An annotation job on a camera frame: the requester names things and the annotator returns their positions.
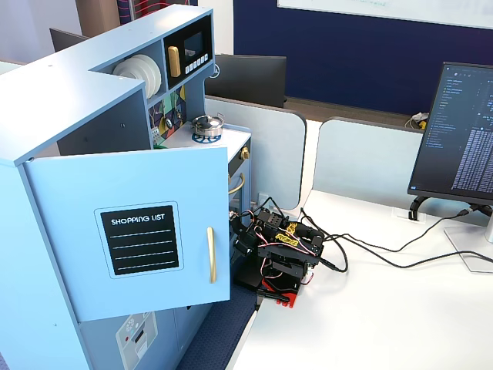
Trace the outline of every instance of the computer monitor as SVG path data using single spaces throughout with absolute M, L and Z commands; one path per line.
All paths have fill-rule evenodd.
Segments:
M 67 49 L 70 46 L 79 44 L 82 41 L 87 40 L 89 37 L 76 35 L 75 33 L 61 31 L 59 29 L 49 29 L 52 35 L 53 47 L 55 52 L 59 52 L 63 49 Z
M 493 67 L 444 64 L 408 193 L 493 204 Z M 445 233 L 457 251 L 493 257 L 493 222 Z M 485 260 L 463 259 L 471 271 L 493 272 Z
M 286 57 L 216 55 L 220 74 L 206 79 L 206 94 L 284 108 Z

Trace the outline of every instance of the brass handle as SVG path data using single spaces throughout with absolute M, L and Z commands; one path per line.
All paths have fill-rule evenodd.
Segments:
M 209 244 L 210 283 L 214 284 L 216 282 L 216 246 L 212 227 L 207 228 L 207 243 Z
M 234 189 L 228 191 L 229 195 L 235 194 L 239 189 L 243 187 L 243 185 L 245 185 L 245 175 L 243 175 L 243 172 L 240 173 L 240 179 L 241 179 L 241 184 L 235 187 Z
M 240 159 L 248 160 L 249 158 L 250 158 L 250 152 L 248 151 L 248 148 L 244 146 L 240 153 Z
M 179 77 L 181 75 L 180 67 L 179 67 L 179 51 L 176 46 L 170 46 L 168 48 L 168 56 L 169 56 L 169 72 L 172 77 Z

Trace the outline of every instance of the black chalkboard label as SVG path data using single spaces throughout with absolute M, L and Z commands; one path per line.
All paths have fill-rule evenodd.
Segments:
M 179 267 L 173 206 L 102 212 L 115 275 Z

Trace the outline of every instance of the white plate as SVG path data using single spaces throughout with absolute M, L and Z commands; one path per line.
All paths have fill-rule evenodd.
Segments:
M 128 59 L 130 65 L 130 72 L 139 71 L 144 76 L 144 81 L 146 81 L 146 97 L 150 98 L 154 93 L 154 88 L 156 84 L 154 83 L 154 75 L 151 67 L 147 65 L 141 59 L 130 58 Z
M 133 58 L 141 59 L 151 67 L 151 70 L 153 71 L 153 75 L 154 75 L 154 83 L 156 84 L 153 95 L 157 94 L 162 83 L 161 71 L 159 70 L 158 65 L 156 64 L 156 62 L 154 62 L 154 59 L 144 54 L 134 55 Z
M 128 60 L 124 60 L 123 62 L 119 63 L 115 69 L 113 70 L 113 75 L 115 76 L 121 76 L 122 72 L 127 68 L 127 63 Z
M 120 64 L 118 64 L 113 70 L 113 75 L 127 77 L 129 79 L 140 79 L 146 83 L 146 97 L 147 99 L 151 96 L 150 85 L 146 79 L 148 79 L 145 71 L 137 66 L 132 59 L 127 59 Z

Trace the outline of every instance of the yellow label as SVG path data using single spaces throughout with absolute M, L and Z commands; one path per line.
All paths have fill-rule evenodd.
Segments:
M 296 224 L 291 223 L 290 226 L 287 228 L 287 232 L 294 235 L 295 231 L 296 231 Z
M 276 235 L 276 239 L 279 241 L 282 241 L 283 243 L 292 245 L 293 247 L 296 247 L 298 245 L 298 240 L 293 240 L 290 237 L 287 237 L 284 234 L 278 234 Z

